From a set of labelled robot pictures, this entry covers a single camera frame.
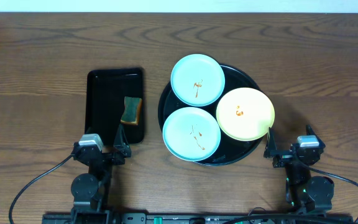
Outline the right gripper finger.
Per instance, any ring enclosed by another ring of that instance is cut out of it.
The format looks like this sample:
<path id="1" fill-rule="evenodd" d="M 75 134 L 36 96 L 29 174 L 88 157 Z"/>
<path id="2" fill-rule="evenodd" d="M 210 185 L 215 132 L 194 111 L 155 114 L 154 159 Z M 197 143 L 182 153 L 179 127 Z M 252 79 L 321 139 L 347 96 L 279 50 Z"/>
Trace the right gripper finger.
<path id="1" fill-rule="evenodd" d="M 306 135 L 317 136 L 316 133 L 313 131 L 313 128 L 309 124 L 306 125 Z"/>
<path id="2" fill-rule="evenodd" d="M 264 151 L 264 157 L 275 157 L 277 155 L 277 146 L 274 138 L 273 128 L 268 129 L 267 143 Z"/>

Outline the orange green scrub sponge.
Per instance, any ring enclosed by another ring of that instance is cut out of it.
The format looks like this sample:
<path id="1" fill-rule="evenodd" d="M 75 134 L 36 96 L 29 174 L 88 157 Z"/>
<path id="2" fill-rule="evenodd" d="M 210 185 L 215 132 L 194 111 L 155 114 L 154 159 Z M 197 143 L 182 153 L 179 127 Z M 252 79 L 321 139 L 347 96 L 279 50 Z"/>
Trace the orange green scrub sponge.
<path id="1" fill-rule="evenodd" d="M 124 112 L 121 116 L 121 123 L 137 126 L 140 121 L 142 109 L 142 98 L 124 97 Z"/>

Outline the yellow plate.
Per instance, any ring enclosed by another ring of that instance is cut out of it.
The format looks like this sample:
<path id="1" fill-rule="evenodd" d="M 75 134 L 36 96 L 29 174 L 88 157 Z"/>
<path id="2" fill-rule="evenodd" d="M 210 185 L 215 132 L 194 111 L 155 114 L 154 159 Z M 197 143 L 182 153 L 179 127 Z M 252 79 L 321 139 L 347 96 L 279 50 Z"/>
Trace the yellow plate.
<path id="1" fill-rule="evenodd" d="M 216 108 L 222 131 L 238 141 L 253 141 L 267 134 L 275 121 L 275 109 L 267 95 L 253 88 L 227 92 Z"/>

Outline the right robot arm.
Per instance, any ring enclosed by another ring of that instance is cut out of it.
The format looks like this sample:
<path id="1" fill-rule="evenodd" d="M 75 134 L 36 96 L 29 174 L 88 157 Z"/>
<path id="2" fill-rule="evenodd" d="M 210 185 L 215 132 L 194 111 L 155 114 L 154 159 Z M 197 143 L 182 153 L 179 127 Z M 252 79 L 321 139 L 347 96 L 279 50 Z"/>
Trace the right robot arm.
<path id="1" fill-rule="evenodd" d="M 334 182 L 329 177 L 312 176 L 311 166 L 317 163 L 326 145 L 306 126 L 306 134 L 298 136 L 288 150 L 277 147 L 272 128 L 268 129 L 264 157 L 272 158 L 274 168 L 284 168 L 287 202 L 297 214 L 322 215 L 332 209 Z"/>

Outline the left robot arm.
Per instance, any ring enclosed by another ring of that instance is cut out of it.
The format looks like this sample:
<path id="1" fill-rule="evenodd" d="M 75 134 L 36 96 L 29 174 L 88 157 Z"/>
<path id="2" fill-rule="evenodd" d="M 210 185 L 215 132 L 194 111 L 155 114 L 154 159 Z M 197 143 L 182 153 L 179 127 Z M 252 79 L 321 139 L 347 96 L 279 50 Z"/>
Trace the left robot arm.
<path id="1" fill-rule="evenodd" d="M 98 134 L 84 134 L 73 145 L 74 160 L 88 166 L 88 172 L 77 176 L 71 184 L 74 197 L 70 223 L 115 223 L 117 218 L 108 208 L 112 167 L 125 164 L 131 157 L 123 126 L 120 124 L 111 151 L 103 152 Z"/>

